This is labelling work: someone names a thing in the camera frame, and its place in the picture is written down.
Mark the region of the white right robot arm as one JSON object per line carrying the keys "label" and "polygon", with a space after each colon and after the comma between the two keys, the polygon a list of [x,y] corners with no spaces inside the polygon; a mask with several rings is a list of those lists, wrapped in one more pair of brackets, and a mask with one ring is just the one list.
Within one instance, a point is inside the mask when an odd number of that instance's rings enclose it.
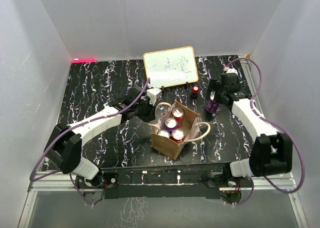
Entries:
{"label": "white right robot arm", "polygon": [[220,104],[226,106],[253,140],[249,158],[224,165],[219,178],[230,187],[239,183],[241,177],[262,177],[292,170],[291,138],[266,122],[254,102],[240,88],[238,75],[234,72],[222,73],[219,80],[211,79],[208,86],[208,90],[214,93],[211,111],[216,112]]}

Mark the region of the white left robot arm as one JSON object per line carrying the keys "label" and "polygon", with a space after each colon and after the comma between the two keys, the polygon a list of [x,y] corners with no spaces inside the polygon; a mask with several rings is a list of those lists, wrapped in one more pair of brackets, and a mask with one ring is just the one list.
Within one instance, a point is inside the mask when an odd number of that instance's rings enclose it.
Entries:
{"label": "white left robot arm", "polygon": [[133,87],[128,94],[105,105],[104,109],[80,122],[57,124],[46,146],[46,158],[64,174],[76,174],[97,188],[103,183],[101,168],[82,156],[83,146],[106,130],[138,117],[144,122],[155,119],[159,88]]}

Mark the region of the purple soda can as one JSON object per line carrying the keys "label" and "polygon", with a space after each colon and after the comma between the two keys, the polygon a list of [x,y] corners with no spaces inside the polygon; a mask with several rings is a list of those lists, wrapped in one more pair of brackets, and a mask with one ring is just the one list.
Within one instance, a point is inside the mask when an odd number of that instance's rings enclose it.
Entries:
{"label": "purple soda can", "polygon": [[216,102],[214,99],[215,99],[215,92],[212,91],[205,105],[205,110],[207,113],[216,113],[220,104]]}
{"label": "purple soda can", "polygon": [[157,135],[162,136],[162,137],[166,137],[166,138],[170,138],[170,136],[171,136],[170,132],[165,129],[159,130],[157,132]]}
{"label": "purple soda can", "polygon": [[175,118],[170,117],[165,120],[163,126],[165,130],[171,133],[173,130],[178,128],[178,122]]}

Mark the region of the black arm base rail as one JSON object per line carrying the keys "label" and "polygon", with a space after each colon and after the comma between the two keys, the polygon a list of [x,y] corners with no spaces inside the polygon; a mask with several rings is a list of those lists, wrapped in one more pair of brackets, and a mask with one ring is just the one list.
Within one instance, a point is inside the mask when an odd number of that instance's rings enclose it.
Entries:
{"label": "black arm base rail", "polygon": [[246,178],[232,178],[223,163],[169,166],[104,168],[98,184],[77,176],[75,184],[84,191],[101,192],[104,199],[204,197],[219,199],[221,192],[251,188]]}

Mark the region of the red cola can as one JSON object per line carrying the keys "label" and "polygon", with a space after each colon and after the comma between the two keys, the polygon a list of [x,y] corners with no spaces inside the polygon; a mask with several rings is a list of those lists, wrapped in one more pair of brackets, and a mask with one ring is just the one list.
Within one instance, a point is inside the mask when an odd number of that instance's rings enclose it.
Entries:
{"label": "red cola can", "polygon": [[184,118],[184,110],[180,107],[175,107],[171,112],[171,116],[180,122]]}
{"label": "red cola can", "polygon": [[185,133],[182,129],[175,129],[171,132],[170,139],[176,143],[183,142],[185,139]]}

